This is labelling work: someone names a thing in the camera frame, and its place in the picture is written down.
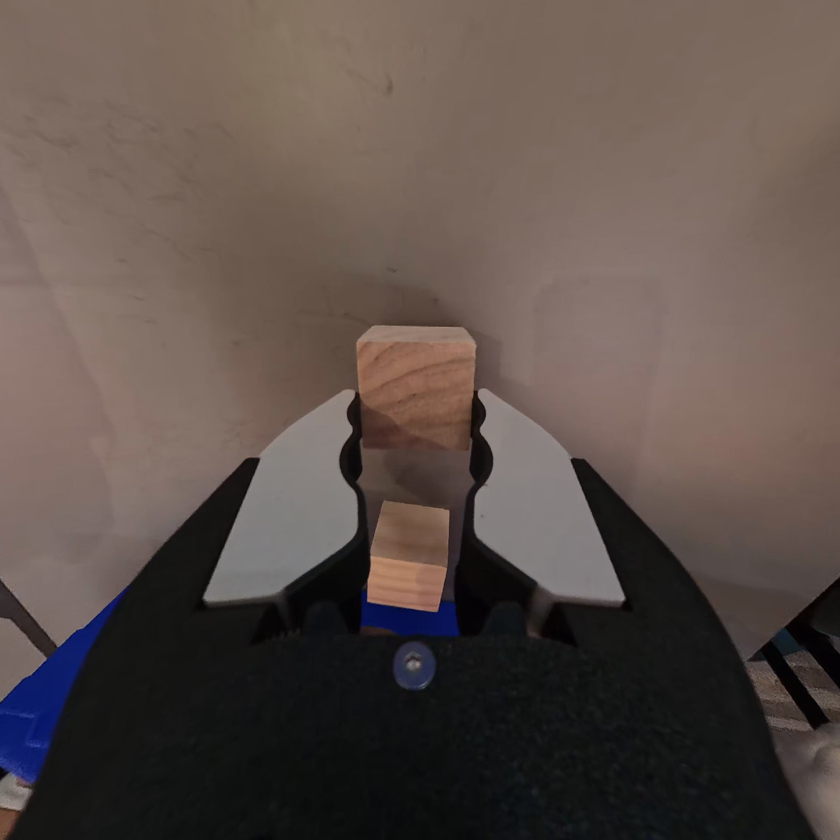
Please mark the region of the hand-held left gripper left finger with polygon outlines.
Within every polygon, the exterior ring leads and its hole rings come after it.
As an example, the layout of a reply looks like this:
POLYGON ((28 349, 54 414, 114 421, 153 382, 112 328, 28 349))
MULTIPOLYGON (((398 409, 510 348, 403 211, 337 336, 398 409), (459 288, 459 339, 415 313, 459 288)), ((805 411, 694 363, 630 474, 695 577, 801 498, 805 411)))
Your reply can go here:
POLYGON ((272 604, 286 625, 331 602, 361 624, 365 498, 361 401, 341 391, 260 454, 206 586, 210 608, 272 604))

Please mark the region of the black table frame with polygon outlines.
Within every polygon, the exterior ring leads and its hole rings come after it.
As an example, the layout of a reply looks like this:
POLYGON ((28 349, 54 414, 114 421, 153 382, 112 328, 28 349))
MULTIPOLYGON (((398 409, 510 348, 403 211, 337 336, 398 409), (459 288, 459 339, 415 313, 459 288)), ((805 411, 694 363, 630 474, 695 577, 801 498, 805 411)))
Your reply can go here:
POLYGON ((838 635, 803 619, 744 662, 772 733, 839 722, 838 635))

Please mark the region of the light wooden cube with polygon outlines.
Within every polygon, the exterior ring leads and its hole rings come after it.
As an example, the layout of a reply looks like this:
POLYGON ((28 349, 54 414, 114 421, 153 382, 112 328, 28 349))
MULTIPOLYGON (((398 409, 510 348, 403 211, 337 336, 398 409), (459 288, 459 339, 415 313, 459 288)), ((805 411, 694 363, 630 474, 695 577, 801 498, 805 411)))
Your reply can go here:
POLYGON ((448 573, 449 511, 385 500, 371 544, 369 603, 436 613, 448 573))
POLYGON ((465 328, 376 325, 355 349, 366 449, 470 449, 476 342, 465 328))

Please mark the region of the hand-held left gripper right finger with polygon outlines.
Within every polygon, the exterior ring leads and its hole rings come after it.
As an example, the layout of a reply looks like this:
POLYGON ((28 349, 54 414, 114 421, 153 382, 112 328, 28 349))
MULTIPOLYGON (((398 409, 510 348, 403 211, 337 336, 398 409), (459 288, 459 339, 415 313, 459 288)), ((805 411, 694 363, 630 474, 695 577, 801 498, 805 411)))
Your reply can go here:
POLYGON ((539 625, 563 606, 624 608, 627 597, 566 449, 493 392, 474 394, 458 557, 458 624, 485 625, 501 603, 539 625))

